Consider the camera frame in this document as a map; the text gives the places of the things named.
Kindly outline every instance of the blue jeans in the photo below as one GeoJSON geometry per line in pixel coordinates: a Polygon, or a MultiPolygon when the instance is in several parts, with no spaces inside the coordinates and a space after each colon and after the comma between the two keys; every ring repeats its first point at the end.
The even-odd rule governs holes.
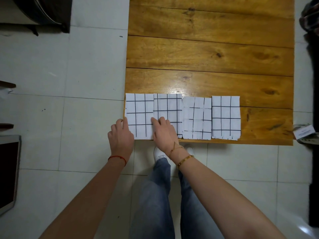
{"type": "MultiPolygon", "coordinates": [[[[173,239],[173,219],[168,201],[171,189],[170,164],[165,157],[154,165],[142,185],[139,208],[134,215],[129,239],[173,239]]],[[[217,225],[199,202],[187,179],[179,171],[181,181],[182,239],[224,238],[217,225]]]]}

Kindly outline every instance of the hand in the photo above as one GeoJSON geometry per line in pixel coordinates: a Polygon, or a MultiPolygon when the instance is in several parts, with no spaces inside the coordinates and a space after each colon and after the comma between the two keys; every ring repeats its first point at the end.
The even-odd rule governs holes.
{"type": "Polygon", "coordinates": [[[153,134],[153,139],[156,146],[169,156],[174,147],[174,142],[176,143],[176,147],[179,145],[175,128],[171,125],[169,120],[165,120],[164,117],[161,117],[159,120],[152,117],[151,121],[154,124],[155,132],[153,134]]]}
{"type": "Polygon", "coordinates": [[[111,156],[121,156],[129,161],[134,148],[134,135],[129,130],[127,118],[118,119],[107,134],[111,147],[111,156]]]}

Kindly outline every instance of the grid paper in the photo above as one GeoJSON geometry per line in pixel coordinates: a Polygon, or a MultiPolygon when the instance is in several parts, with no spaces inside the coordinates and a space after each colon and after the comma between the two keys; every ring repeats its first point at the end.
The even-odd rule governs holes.
{"type": "Polygon", "coordinates": [[[212,99],[184,97],[183,139],[210,140],[212,136],[212,99]]]}
{"type": "Polygon", "coordinates": [[[134,139],[153,139],[154,95],[126,93],[125,116],[134,139]]]}
{"type": "Polygon", "coordinates": [[[181,94],[154,94],[154,118],[164,117],[174,126],[177,136],[183,136],[181,94]]]}
{"type": "Polygon", "coordinates": [[[212,138],[238,140],[241,136],[239,96],[212,96],[212,138]]]}

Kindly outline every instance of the forearm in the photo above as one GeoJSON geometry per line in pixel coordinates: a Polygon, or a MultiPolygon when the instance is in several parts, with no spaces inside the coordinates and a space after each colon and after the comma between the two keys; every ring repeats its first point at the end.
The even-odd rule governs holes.
{"type": "Polygon", "coordinates": [[[111,158],[44,231],[40,239],[93,238],[125,162],[111,158]]]}
{"type": "MultiPolygon", "coordinates": [[[[184,149],[178,149],[172,153],[172,160],[178,164],[188,155],[184,149]]],[[[195,158],[186,160],[180,170],[224,237],[283,237],[256,206],[195,158]]]]}

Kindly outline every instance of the white sneaker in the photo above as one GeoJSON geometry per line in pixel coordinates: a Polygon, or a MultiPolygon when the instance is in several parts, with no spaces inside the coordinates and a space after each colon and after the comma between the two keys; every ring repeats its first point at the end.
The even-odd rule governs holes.
{"type": "Polygon", "coordinates": [[[155,160],[155,162],[157,160],[159,160],[160,158],[167,158],[168,159],[168,157],[166,156],[165,152],[162,152],[158,147],[155,147],[154,148],[154,160],[155,160]]]}
{"type": "Polygon", "coordinates": [[[195,156],[194,150],[193,150],[193,148],[192,148],[189,144],[185,145],[184,148],[186,149],[186,151],[187,151],[190,155],[195,156]]]}

